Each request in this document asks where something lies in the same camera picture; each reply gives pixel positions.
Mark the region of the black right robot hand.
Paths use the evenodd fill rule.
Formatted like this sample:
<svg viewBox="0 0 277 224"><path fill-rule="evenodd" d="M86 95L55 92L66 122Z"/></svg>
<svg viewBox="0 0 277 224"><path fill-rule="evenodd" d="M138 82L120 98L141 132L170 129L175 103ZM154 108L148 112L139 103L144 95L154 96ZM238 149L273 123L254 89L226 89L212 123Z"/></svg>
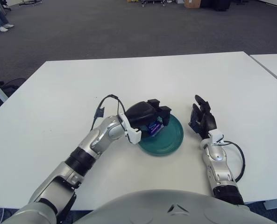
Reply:
<svg viewBox="0 0 277 224"><path fill-rule="evenodd" d="M212 140L212 145L223 143L224 135L218 130L215 117L211 114L211 107L208 101L205 101L199 95L195 95L198 105L192 105L189 127L204 139Z"/></svg>

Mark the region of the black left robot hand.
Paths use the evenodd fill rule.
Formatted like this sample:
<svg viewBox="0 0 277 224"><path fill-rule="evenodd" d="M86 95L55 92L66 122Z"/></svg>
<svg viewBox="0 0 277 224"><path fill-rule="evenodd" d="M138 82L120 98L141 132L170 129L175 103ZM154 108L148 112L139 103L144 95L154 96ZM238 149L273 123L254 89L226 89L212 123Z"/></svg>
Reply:
<svg viewBox="0 0 277 224"><path fill-rule="evenodd" d="M169 107L160 106L159 100L150 99L119 113L118 118L128 141L137 144L142 139L156 136L166 127L170 121L170 112Z"/></svg>

